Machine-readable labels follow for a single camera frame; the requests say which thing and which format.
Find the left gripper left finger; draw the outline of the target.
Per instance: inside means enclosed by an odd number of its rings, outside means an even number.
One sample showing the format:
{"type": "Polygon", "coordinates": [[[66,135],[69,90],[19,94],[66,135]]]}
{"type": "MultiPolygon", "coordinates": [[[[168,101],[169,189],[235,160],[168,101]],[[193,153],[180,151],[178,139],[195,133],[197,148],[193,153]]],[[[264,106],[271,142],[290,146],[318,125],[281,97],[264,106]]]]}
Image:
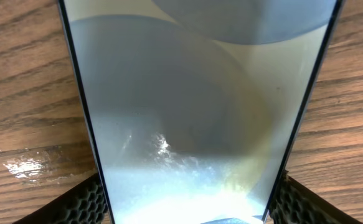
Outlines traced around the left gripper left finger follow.
{"type": "Polygon", "coordinates": [[[94,174],[14,224],[101,223],[108,206],[98,174],[94,174]]]}

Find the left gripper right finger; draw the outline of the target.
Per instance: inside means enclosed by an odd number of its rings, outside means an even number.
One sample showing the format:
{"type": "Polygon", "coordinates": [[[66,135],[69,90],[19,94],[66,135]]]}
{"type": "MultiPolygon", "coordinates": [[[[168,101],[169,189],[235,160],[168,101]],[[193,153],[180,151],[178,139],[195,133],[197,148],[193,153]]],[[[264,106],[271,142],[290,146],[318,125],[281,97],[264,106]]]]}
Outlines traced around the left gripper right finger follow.
{"type": "Polygon", "coordinates": [[[269,206],[275,224],[361,224],[297,180],[282,173],[269,206]]]}

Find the blue Galaxy smartphone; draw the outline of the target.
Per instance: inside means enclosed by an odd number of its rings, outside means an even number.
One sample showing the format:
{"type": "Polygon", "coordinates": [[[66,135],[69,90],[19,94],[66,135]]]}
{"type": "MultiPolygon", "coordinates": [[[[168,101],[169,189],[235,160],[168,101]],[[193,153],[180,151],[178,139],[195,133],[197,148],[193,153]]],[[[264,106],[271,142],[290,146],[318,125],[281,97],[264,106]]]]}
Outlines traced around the blue Galaxy smartphone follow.
{"type": "Polygon", "coordinates": [[[337,0],[64,0],[113,223],[265,223],[337,0]]]}

